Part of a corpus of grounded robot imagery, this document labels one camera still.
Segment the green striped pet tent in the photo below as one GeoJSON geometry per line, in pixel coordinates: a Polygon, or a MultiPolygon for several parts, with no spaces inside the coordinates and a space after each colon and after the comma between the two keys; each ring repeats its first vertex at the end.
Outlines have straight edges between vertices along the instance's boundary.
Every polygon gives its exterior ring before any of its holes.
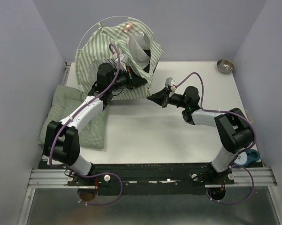
{"type": "Polygon", "coordinates": [[[79,89],[89,92],[97,80],[98,67],[109,63],[117,67],[117,57],[109,49],[114,44],[120,53],[121,68],[131,67],[132,72],[147,83],[133,90],[115,91],[115,100],[146,98],[150,96],[153,73],[163,54],[161,45],[155,40],[153,31],[142,21],[127,17],[117,26],[106,27],[98,22],[87,43],[77,49],[75,74],[79,89]]]}

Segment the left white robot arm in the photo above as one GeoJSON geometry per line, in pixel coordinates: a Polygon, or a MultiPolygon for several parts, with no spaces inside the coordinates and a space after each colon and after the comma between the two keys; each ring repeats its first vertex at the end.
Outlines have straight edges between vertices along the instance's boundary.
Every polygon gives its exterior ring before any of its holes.
{"type": "Polygon", "coordinates": [[[147,84],[147,80],[136,75],[130,66],[125,70],[114,68],[110,63],[98,67],[97,80],[84,102],[69,116],[59,122],[47,125],[43,154],[50,161],[59,161],[79,173],[78,179],[84,185],[94,182],[93,164],[80,154],[79,134],[95,116],[111,102],[113,91],[134,90],[147,84]]]}

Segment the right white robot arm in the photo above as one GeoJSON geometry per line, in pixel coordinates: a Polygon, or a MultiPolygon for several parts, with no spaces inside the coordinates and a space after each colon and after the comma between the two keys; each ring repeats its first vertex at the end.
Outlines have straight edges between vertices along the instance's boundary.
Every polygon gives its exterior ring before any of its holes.
{"type": "Polygon", "coordinates": [[[229,168],[237,153],[254,141],[253,129],[239,108],[224,113],[203,110],[198,104],[200,97],[196,87],[187,87],[183,94],[170,94],[170,88],[165,87],[147,99],[163,108],[167,105],[183,108],[182,117],[188,124],[217,128],[222,147],[211,161],[211,169],[206,172],[207,180],[213,184],[223,179],[223,172],[229,168]]]}

